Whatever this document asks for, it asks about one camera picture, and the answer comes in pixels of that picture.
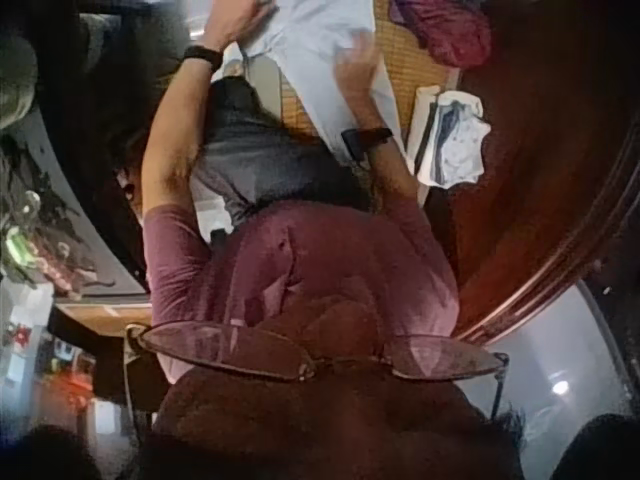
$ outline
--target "sleeve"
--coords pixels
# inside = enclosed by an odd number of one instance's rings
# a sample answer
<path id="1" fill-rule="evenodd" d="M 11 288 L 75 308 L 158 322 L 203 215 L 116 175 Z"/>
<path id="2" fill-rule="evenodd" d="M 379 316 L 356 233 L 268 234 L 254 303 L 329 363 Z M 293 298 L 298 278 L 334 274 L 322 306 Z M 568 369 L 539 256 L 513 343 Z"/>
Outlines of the sleeve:
<path id="1" fill-rule="evenodd" d="M 149 210 L 143 220 L 152 324 L 179 320 L 194 278 L 211 258 L 195 218 L 178 205 Z"/>
<path id="2" fill-rule="evenodd" d="M 449 260 L 417 201 L 401 195 L 389 195 L 385 197 L 383 214 L 396 224 L 415 252 L 457 298 L 458 288 Z"/>

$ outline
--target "maroon cloth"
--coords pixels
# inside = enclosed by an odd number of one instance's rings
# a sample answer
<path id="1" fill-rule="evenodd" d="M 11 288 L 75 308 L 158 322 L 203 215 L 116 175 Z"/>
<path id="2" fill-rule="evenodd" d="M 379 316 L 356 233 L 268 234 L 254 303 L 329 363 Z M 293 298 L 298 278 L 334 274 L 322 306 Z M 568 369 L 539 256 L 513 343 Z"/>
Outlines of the maroon cloth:
<path id="1" fill-rule="evenodd" d="M 255 326 L 297 295 L 360 302 L 375 309 L 392 335 L 450 335 L 458 316 L 447 259 L 416 202 L 401 197 L 386 202 L 380 215 L 276 203 L 242 224 L 216 254 L 176 205 L 150 210 L 143 232 L 154 325 Z M 171 381 L 184 373 L 163 367 Z"/>
<path id="2" fill-rule="evenodd" d="M 454 0 L 392 0 L 391 21 L 406 26 L 438 63 L 469 68 L 491 55 L 487 17 Z"/>

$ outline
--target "eyeglasses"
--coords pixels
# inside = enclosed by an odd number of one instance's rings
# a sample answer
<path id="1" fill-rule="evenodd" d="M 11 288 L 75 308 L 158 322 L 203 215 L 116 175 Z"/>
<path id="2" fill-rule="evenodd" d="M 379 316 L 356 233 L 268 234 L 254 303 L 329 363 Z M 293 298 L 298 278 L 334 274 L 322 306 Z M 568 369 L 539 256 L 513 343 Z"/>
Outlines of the eyeglasses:
<path id="1" fill-rule="evenodd" d="M 155 327 L 130 324 L 125 335 L 127 403 L 133 415 L 127 366 L 143 351 L 190 365 L 277 382 L 305 382 L 328 366 L 375 362 L 409 381 L 452 382 L 494 375 L 497 381 L 490 418 L 495 418 L 509 366 L 504 353 L 490 353 L 452 338 L 408 335 L 391 338 L 379 355 L 365 358 L 313 358 L 287 337 L 259 328 L 209 322 L 170 322 Z"/>

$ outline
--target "glasses lens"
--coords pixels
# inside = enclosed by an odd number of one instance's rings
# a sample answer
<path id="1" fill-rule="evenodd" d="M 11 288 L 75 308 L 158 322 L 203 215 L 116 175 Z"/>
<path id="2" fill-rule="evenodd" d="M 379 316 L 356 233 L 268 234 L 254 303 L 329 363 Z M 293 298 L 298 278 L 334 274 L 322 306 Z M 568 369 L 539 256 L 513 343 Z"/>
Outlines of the glasses lens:
<path id="1" fill-rule="evenodd" d="M 312 362 L 305 350 L 285 337 L 255 328 L 203 322 L 171 322 L 139 337 L 147 350 L 194 365 L 299 379 Z"/>
<path id="2" fill-rule="evenodd" d="M 394 373 L 403 378 L 456 380 L 492 373 L 502 362 L 486 350 L 447 337 L 396 337 L 385 347 Z"/>

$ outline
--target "black wristwatch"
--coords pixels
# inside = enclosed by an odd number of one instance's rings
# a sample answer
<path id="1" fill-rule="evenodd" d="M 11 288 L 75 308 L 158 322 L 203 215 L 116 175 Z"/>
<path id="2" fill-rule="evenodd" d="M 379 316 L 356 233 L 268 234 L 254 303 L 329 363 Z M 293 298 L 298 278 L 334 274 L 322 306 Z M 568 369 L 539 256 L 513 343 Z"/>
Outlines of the black wristwatch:
<path id="1" fill-rule="evenodd" d="M 184 51 L 182 60 L 184 61 L 187 58 L 199 58 L 201 60 L 206 60 L 211 64 L 211 68 L 214 72 L 222 66 L 222 53 L 203 47 L 202 45 L 191 45 L 190 47 L 187 47 Z"/>
<path id="2" fill-rule="evenodd" d="M 387 143 L 392 137 L 393 132 L 388 128 L 374 128 L 371 130 L 352 128 L 342 132 L 342 140 L 344 140 L 351 158 L 358 164 L 365 161 L 368 152 L 378 145 Z"/>

